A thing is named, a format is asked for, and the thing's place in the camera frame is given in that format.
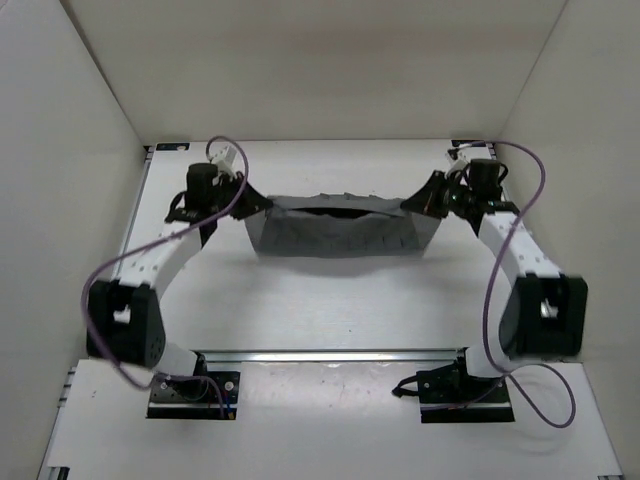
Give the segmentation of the grey pleated skirt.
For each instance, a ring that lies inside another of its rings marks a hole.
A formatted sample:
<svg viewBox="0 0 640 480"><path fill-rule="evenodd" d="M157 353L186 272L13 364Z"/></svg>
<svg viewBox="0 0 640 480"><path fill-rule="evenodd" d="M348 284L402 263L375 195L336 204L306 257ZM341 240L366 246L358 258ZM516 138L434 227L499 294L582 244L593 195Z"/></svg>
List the grey pleated skirt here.
<svg viewBox="0 0 640 480"><path fill-rule="evenodd" d="M401 208L401 198L353 194L273 196L244 220L261 256L359 258L420 256L441 221Z"/></svg>

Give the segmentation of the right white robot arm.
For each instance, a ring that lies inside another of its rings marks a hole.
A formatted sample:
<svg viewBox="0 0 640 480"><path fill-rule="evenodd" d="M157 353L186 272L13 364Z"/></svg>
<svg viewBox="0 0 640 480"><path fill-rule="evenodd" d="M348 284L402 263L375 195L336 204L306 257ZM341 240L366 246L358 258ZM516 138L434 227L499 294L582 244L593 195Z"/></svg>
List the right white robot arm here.
<svg viewBox="0 0 640 480"><path fill-rule="evenodd" d="M575 358L582 349L588 286L550 260L523 225L523 212L505 199L507 167L496 160L456 160L448 172L434 171L401 204L403 210L434 219L450 214L465 220L494 254L489 279L503 273L511 292L497 330L489 328L491 293L485 294L482 340L465 349L463 364L448 376L449 391L471 400L484 378L497 378L543 361Z"/></svg>

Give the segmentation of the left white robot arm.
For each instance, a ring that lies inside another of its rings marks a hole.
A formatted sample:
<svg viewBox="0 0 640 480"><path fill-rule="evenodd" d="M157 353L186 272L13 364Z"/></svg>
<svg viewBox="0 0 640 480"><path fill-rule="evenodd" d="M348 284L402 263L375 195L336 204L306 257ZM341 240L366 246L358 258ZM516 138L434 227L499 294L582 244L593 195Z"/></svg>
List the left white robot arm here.
<svg viewBox="0 0 640 480"><path fill-rule="evenodd" d="M205 359L168 341L161 298L213 236L220 219L245 220L272 205L241 172L222 163L190 165L186 188L171 200L158 239L130 251L132 262L118 276L92 276L84 287L88 354L117 370L130 364L152 371L185 397L203 395L209 385Z"/></svg>

